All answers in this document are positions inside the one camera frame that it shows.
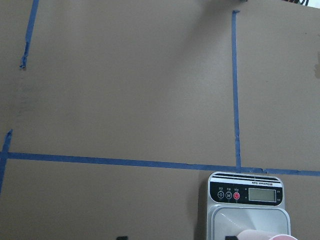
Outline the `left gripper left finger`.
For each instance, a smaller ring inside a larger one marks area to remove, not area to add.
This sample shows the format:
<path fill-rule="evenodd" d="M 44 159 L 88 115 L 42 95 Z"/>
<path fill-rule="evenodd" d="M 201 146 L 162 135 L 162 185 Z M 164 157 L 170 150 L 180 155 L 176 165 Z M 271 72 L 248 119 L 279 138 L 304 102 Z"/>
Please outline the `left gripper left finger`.
<path fill-rule="evenodd" d="M 118 236 L 116 240 L 128 240 L 128 236 Z"/>

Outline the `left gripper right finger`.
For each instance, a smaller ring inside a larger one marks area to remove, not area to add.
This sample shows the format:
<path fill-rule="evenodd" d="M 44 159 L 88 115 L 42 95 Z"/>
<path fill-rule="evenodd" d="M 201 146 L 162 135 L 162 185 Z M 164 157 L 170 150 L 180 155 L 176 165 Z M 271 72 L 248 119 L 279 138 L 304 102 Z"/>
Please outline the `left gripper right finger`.
<path fill-rule="evenodd" d="M 225 236 L 225 240 L 237 240 L 237 237 L 236 236 Z"/>

